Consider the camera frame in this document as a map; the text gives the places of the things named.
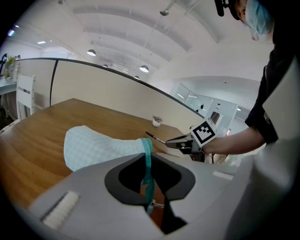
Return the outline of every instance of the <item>black shirt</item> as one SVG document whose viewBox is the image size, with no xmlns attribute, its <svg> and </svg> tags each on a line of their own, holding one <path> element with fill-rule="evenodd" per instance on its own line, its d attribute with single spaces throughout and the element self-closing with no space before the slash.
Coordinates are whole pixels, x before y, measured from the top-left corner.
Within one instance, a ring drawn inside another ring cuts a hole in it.
<svg viewBox="0 0 300 240">
<path fill-rule="evenodd" d="M 264 137 L 266 143 L 271 143 L 276 141 L 278 137 L 263 109 L 263 103 L 279 84 L 295 54 L 298 53 L 296 36 L 294 35 L 297 28 L 293 28 L 296 25 L 296 22 L 294 22 L 295 17 L 290 16 L 293 13 L 285 11 L 286 8 L 283 4 L 281 4 L 281 8 L 278 8 L 279 1 L 259 0 L 259 2 L 268 9 L 275 20 L 273 32 L 274 50 L 270 53 L 268 65 L 264 67 L 258 97 L 245 123 L 249 127 L 254 126 Z"/>
</svg>

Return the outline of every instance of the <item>white chair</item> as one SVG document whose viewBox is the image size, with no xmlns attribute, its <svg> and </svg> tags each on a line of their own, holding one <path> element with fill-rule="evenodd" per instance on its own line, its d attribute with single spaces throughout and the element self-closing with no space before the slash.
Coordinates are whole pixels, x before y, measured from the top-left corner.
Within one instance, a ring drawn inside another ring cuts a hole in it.
<svg viewBox="0 0 300 240">
<path fill-rule="evenodd" d="M 29 108 L 30 115 L 34 113 L 33 96 L 34 96 L 35 80 L 36 80 L 36 76 L 32 76 L 32 77 L 27 77 L 23 75 L 18 76 L 17 113 L 18 113 L 18 119 L 20 121 L 25 118 L 25 110 L 22 105 Z"/>
</svg>

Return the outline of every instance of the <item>blue surgical mask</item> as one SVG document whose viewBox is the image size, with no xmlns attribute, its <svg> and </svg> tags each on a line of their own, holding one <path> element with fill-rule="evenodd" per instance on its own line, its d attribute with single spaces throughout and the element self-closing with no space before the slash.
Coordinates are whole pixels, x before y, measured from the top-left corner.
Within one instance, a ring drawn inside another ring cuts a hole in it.
<svg viewBox="0 0 300 240">
<path fill-rule="evenodd" d="M 258 34 L 268 34 L 272 30 L 273 18 L 268 10 L 258 0 L 248 0 L 246 6 L 246 21 Z"/>
</svg>

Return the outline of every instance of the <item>light blue checkered cloth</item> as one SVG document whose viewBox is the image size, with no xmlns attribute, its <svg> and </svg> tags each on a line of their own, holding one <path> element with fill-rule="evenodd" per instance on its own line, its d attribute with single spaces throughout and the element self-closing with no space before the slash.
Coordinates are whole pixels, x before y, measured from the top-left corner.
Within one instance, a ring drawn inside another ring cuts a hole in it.
<svg viewBox="0 0 300 240">
<path fill-rule="evenodd" d="M 145 148 L 141 139 L 113 139 L 87 126 L 69 129 L 64 143 L 66 165 L 72 171 L 143 152 L 145 152 Z"/>
</svg>

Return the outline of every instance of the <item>table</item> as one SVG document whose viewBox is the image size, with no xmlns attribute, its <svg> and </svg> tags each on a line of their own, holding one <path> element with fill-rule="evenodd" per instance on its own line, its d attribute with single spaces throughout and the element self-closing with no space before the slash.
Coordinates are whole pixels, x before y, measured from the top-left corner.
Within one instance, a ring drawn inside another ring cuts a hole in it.
<svg viewBox="0 0 300 240">
<path fill-rule="evenodd" d="M 43 109 L 0 135 L 0 181 L 13 203 L 27 208 L 72 172 L 63 155 L 65 135 L 82 125 L 123 140 L 148 137 L 145 131 L 163 140 L 182 135 L 175 127 L 156 128 L 151 120 L 74 98 Z M 154 152 L 164 152 L 162 143 L 152 142 Z"/>
<path fill-rule="evenodd" d="M 7 93 L 14 92 L 17 90 L 17 83 L 14 82 L 13 79 L 5 79 L 4 77 L 0 77 L 0 96 L 3 95 L 4 98 L 4 110 L 5 115 L 8 118 L 8 100 Z"/>
</svg>

